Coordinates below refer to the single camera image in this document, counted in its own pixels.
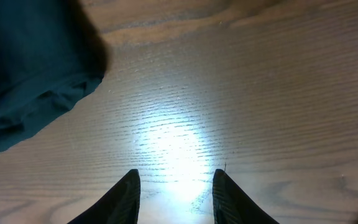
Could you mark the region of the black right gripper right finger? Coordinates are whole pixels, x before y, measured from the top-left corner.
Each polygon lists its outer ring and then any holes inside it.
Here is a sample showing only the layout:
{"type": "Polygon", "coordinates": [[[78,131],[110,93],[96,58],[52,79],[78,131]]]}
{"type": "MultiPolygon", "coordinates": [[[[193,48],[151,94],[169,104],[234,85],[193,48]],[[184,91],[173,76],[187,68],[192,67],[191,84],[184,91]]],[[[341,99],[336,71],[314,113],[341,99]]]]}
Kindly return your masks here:
{"type": "Polygon", "coordinates": [[[214,173],[212,196],[215,224],[278,224],[222,169],[214,173]]]}

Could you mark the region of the black leggings with red waistband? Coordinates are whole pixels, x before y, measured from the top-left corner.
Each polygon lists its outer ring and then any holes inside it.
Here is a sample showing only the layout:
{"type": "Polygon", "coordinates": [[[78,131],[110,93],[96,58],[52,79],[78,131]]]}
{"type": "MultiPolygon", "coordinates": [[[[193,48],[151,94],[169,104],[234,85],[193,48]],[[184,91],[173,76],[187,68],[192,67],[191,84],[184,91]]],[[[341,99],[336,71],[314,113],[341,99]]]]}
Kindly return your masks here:
{"type": "Polygon", "coordinates": [[[0,0],[0,152],[70,111],[107,69],[79,1],[0,0]]]}

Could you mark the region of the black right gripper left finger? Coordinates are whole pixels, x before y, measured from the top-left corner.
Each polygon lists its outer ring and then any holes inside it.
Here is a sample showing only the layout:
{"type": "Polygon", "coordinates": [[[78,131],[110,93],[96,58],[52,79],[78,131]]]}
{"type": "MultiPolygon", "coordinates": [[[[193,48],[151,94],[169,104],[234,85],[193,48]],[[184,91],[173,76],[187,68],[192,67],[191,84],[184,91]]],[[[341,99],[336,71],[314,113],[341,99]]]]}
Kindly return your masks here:
{"type": "Polygon", "coordinates": [[[68,224],[137,224],[139,208],[139,171],[131,169],[94,205],[68,224]]]}

